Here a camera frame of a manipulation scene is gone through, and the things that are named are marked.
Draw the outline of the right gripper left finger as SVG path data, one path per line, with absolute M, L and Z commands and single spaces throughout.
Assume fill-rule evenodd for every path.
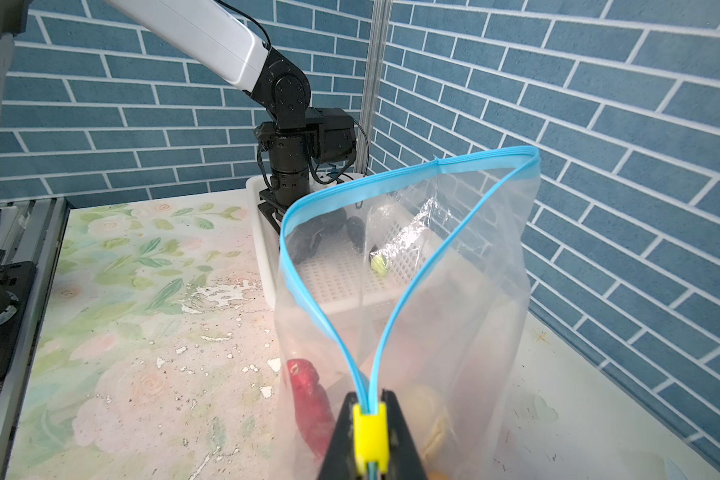
M 335 428 L 317 476 L 318 480 L 356 480 L 359 479 L 354 456 L 353 415 L 358 406 L 354 392 L 345 396 Z

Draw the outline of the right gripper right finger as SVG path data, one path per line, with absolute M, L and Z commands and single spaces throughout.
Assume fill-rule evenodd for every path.
M 388 470 L 381 475 L 386 480 L 427 480 L 427 474 L 417 453 L 397 396 L 383 390 L 382 402 L 387 407 L 387 425 L 390 445 Z

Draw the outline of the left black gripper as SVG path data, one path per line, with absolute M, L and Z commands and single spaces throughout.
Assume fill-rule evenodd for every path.
M 357 157 L 356 121 L 339 108 L 306 110 L 306 125 L 281 130 L 257 126 L 256 161 L 265 183 L 258 209 L 276 231 L 288 208 L 311 193 L 310 183 L 337 181 Z

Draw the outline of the yellow zipper slider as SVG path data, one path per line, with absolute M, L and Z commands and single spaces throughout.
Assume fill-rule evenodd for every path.
M 368 477 L 371 468 L 386 474 L 390 464 L 387 406 L 377 405 L 377 413 L 364 413 L 360 404 L 352 407 L 353 456 L 358 477 Z

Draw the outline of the red toy chili pepper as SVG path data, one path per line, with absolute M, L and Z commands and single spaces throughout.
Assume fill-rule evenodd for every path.
M 336 420 L 314 365 L 306 359 L 287 361 L 295 421 L 308 448 L 321 462 L 329 448 Z

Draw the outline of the clear zip bag blue zipper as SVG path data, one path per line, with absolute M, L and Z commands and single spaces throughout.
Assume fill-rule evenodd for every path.
M 364 413 L 376 414 L 383 390 L 397 399 L 414 384 L 437 391 L 453 432 L 432 463 L 421 460 L 427 479 L 485 479 L 529 306 L 521 237 L 541 183 L 540 153 L 531 146 L 510 147 L 376 175 L 436 180 L 435 231 L 442 243 L 393 308 L 327 315 L 286 247 L 311 194 L 288 209 L 276 276 L 283 387 L 270 477 L 317 479 L 323 462 L 298 431 L 287 374 L 288 360 L 306 359 L 319 374 L 336 421 L 350 392 Z

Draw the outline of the dark toy eggplant green stem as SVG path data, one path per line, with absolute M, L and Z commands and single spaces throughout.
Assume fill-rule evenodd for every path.
M 358 216 L 349 217 L 346 220 L 345 228 L 354 249 L 359 253 L 365 253 L 366 231 L 364 221 Z M 366 253 L 368 254 L 370 269 L 379 277 L 385 277 L 388 274 L 388 266 L 381 249 L 377 245 L 372 245 Z

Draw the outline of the black toy avocado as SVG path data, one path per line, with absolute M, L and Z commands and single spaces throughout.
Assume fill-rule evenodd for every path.
M 337 235 L 345 226 L 343 209 L 325 213 L 298 225 L 286 238 L 286 247 L 294 265 L 312 258 L 325 238 Z

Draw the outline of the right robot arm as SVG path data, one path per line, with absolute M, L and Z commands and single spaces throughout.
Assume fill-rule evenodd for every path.
M 264 479 L 281 357 L 255 243 L 266 113 L 102 1 L 11 40 L 0 259 L 36 267 L 0 479 Z

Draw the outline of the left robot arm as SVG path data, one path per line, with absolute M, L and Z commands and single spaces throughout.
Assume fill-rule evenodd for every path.
M 314 108 L 304 72 L 275 49 L 265 31 L 240 22 L 223 1 L 121 0 L 113 7 L 194 58 L 264 107 L 256 127 L 257 164 L 265 181 L 258 209 L 278 229 L 287 209 L 310 194 L 322 164 L 354 164 L 356 121 L 340 108 Z

